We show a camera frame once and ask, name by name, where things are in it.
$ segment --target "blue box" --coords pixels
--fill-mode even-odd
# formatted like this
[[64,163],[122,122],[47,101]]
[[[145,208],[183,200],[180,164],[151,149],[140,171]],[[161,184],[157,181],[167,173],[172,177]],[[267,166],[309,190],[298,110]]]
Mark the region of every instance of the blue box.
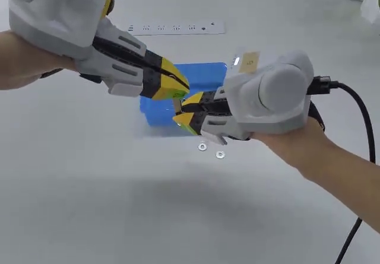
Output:
[[[188,96],[200,91],[216,90],[223,85],[227,73],[227,65],[223,62],[177,64],[176,67],[189,81]],[[171,100],[154,101],[141,97],[140,111],[145,114],[148,124],[152,127],[177,126],[172,119],[175,111]]]

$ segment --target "white surface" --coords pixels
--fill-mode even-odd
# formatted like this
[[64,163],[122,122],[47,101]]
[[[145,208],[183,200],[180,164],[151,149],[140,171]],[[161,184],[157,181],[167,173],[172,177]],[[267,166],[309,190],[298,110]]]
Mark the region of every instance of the white surface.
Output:
[[129,25],[128,31],[134,36],[159,36],[180,34],[224,34],[224,22],[220,20],[145,22]]
[[[200,16],[223,18],[228,33],[144,42],[176,63],[229,61],[238,46],[303,49],[316,74],[360,93],[380,146],[380,37],[359,2],[117,0],[112,14],[126,28]],[[315,102],[328,135],[366,157],[348,95]],[[138,99],[72,73],[1,92],[0,110],[1,263],[333,263],[355,220],[260,143],[231,142],[218,160],[221,148],[200,152],[198,138],[144,138]],[[363,226],[344,263],[378,263],[379,245]]]

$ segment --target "small metal ring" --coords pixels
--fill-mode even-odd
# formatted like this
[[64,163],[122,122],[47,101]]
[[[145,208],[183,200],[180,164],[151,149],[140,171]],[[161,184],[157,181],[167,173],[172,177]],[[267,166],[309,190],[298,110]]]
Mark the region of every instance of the small metal ring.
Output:
[[224,157],[226,157],[226,154],[224,153],[224,151],[216,152],[216,158],[223,159]]
[[205,144],[204,142],[201,142],[198,146],[198,149],[200,151],[206,151],[207,150],[207,144]]

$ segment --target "hand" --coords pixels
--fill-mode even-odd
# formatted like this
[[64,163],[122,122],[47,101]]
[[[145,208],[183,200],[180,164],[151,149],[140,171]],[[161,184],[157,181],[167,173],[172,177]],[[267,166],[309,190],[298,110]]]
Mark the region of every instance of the hand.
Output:
[[11,31],[0,32],[0,90],[24,87],[57,68],[74,71],[75,63],[32,46]]
[[254,133],[252,138],[263,142],[287,164],[299,170],[321,166],[325,152],[336,147],[313,118],[308,119],[304,128],[284,135]]

